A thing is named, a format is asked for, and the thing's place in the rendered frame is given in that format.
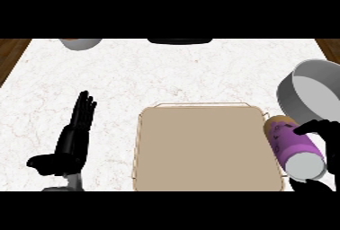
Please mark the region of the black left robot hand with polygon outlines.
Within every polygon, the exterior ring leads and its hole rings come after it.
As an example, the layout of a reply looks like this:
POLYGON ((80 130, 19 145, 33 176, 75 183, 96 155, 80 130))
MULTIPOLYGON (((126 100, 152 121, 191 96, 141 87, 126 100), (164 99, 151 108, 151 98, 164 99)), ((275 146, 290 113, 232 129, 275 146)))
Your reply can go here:
POLYGON ((64 176, 81 172, 86 165, 89 131, 96 106, 89 91, 80 92, 71 122, 61 131, 55 153, 37 155, 27 162, 27 166, 34 168, 40 175, 64 176))

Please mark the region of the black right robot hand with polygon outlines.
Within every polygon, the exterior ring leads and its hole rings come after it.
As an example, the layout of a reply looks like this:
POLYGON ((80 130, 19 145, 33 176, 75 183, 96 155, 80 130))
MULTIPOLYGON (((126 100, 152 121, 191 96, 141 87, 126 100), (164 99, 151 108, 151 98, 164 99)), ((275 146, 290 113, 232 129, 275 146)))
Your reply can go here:
MULTIPOLYGON (((340 191, 340 123, 337 121, 312 120, 294 129, 297 135, 316 133, 325 142, 327 171, 334 176, 336 190, 340 191)), ((297 192, 331 191, 331 188, 321 182, 306 180, 305 182, 290 179, 293 190, 297 192)))

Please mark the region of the purple and tan can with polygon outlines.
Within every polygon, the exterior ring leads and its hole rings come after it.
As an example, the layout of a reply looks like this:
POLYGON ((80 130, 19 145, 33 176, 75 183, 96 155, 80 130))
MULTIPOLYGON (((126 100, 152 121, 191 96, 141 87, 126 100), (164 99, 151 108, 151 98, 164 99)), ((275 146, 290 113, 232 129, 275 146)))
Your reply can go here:
POLYGON ((265 134, 287 175, 300 182, 318 180, 325 174, 325 161, 321 150, 308 135, 297 135, 294 120, 282 115, 274 116, 265 123, 265 134))

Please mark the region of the grey metal pot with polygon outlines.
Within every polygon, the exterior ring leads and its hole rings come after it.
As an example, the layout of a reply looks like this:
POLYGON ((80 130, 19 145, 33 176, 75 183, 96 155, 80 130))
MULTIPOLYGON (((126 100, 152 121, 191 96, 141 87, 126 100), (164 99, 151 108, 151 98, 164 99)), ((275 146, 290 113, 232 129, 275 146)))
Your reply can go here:
POLYGON ((299 125, 313 119, 340 122, 340 65, 321 59, 303 61, 282 79, 277 97, 299 125))

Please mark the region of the grey bowl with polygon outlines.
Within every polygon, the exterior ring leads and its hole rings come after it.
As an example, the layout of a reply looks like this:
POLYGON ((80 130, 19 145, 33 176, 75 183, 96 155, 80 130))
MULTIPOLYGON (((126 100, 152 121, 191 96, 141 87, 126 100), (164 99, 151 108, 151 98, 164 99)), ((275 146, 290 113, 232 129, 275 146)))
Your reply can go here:
POLYGON ((101 43, 101 39, 61 39, 59 41, 70 50, 75 51, 92 49, 101 43))

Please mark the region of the black round object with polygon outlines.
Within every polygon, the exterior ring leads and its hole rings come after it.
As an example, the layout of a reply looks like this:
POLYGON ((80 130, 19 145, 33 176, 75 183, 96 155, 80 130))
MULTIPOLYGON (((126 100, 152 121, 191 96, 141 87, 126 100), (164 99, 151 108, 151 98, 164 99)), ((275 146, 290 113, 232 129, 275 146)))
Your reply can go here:
POLYGON ((148 41, 154 44, 166 44, 166 45, 194 45, 194 44, 206 44, 213 39, 148 39, 148 41))

